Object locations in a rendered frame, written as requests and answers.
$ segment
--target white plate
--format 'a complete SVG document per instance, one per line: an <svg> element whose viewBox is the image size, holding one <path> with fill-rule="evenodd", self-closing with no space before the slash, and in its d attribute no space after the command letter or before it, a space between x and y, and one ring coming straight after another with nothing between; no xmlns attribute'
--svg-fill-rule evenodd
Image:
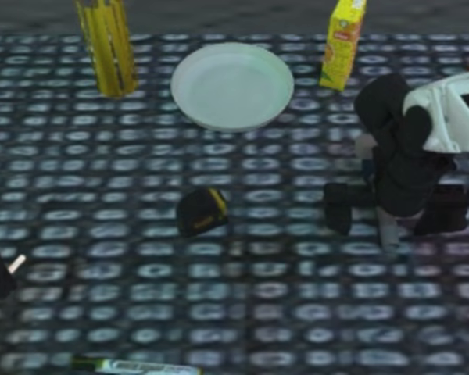
<svg viewBox="0 0 469 375"><path fill-rule="evenodd" d="M174 71L174 101L210 130L247 131L276 118L294 91L292 72L276 55L243 43L200 48Z"/></svg>

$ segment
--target yellow object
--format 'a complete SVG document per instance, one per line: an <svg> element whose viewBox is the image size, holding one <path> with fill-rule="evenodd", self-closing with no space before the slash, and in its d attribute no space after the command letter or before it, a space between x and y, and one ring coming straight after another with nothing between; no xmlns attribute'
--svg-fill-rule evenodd
<svg viewBox="0 0 469 375"><path fill-rule="evenodd" d="M138 79L123 0L75 0L101 94L122 98Z"/></svg>
<svg viewBox="0 0 469 375"><path fill-rule="evenodd" d="M367 0L338 0L331 15L320 86L342 91L353 70Z"/></svg>

